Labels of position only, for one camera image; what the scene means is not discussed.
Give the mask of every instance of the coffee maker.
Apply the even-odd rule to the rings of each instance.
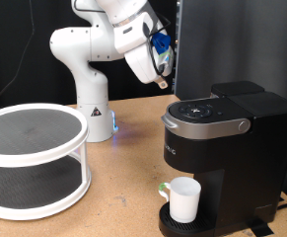
[[[273,221],[287,170],[287,100],[255,84],[245,88],[217,84],[214,98],[167,107],[165,161],[194,174],[202,190],[193,222],[174,221],[163,205],[163,235],[221,236]]]

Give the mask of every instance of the table surface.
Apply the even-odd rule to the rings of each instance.
[[[159,210],[165,199],[158,186],[178,176],[163,158],[164,125],[160,117],[177,101],[174,95],[110,102],[119,132],[101,143],[88,143],[92,183],[70,208],[39,220],[0,219],[0,236],[162,237]],[[269,227],[287,237],[287,208]],[[234,237],[254,236],[248,230]]]

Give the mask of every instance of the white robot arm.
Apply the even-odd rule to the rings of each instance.
[[[142,6],[144,8],[148,2],[145,1],[142,5],[141,1],[137,1],[138,7],[142,5],[138,8],[140,12],[137,12],[137,15],[139,17],[135,17],[128,24],[125,24],[124,20],[122,23],[113,24],[115,28],[108,20],[106,9],[103,10],[99,6],[99,2],[108,4],[108,2],[120,1],[71,0],[72,9],[76,15],[90,22],[92,26],[90,28],[57,30],[50,39],[53,55],[62,61],[74,76],[77,110],[86,117],[90,130],[88,142],[107,140],[115,132],[113,112],[108,106],[108,79],[102,72],[90,67],[90,61],[113,61],[121,59],[125,55],[127,63],[143,83],[155,81],[161,88],[167,87],[166,81],[155,70],[149,52],[147,43],[150,38],[149,34],[153,29],[160,29],[162,24],[155,16],[151,22],[150,15],[142,12]],[[152,14],[153,10],[148,8],[148,11]],[[116,19],[121,19],[117,17],[119,15],[116,15],[115,10],[109,9],[108,12],[109,16],[113,15]],[[142,36],[142,32],[138,31],[139,25],[143,34],[145,33],[144,36]],[[124,33],[122,36],[114,36],[120,34],[120,31]],[[155,64],[158,66],[160,57],[155,48],[153,50]],[[163,74],[166,76],[166,73],[169,74],[171,70],[172,65],[168,63]]]
[[[114,45],[119,53],[124,53],[126,62],[137,78],[143,83],[155,81],[164,89],[168,87],[163,76],[168,76],[173,67],[173,51],[171,47],[165,58],[150,51],[150,35],[157,31],[166,35],[163,25],[147,0],[97,0],[105,10],[113,25]],[[162,63],[165,68],[160,72]]]

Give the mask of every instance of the mug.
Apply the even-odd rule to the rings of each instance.
[[[171,190],[170,197],[163,188]],[[195,219],[200,198],[200,184],[189,177],[174,178],[171,183],[162,183],[159,186],[161,196],[170,200],[171,218],[180,223],[189,223]]]

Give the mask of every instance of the green mug handle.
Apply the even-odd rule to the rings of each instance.
[[[167,189],[171,189],[171,184],[169,183],[162,183],[161,185],[159,185],[159,194],[164,197],[166,199],[166,201],[169,201],[170,200],[170,197],[168,196],[168,194],[166,194],[164,191],[163,191],[163,188],[167,188]]]

